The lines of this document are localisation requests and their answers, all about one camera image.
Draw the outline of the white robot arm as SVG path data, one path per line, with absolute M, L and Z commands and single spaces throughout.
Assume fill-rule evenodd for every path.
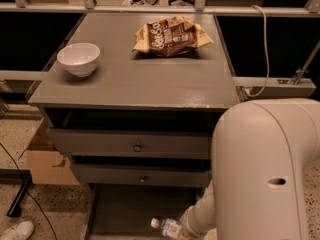
M 228 109 L 211 146 L 213 192 L 187 210 L 183 233 L 202 240 L 309 240 L 304 168 L 320 154 L 320 102 L 252 100 Z

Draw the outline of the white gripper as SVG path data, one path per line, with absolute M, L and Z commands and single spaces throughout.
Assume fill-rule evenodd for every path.
M 196 217 L 196 208 L 189 207 L 181 217 L 182 233 L 187 240 L 204 240 L 208 229 L 200 225 L 200 220 Z

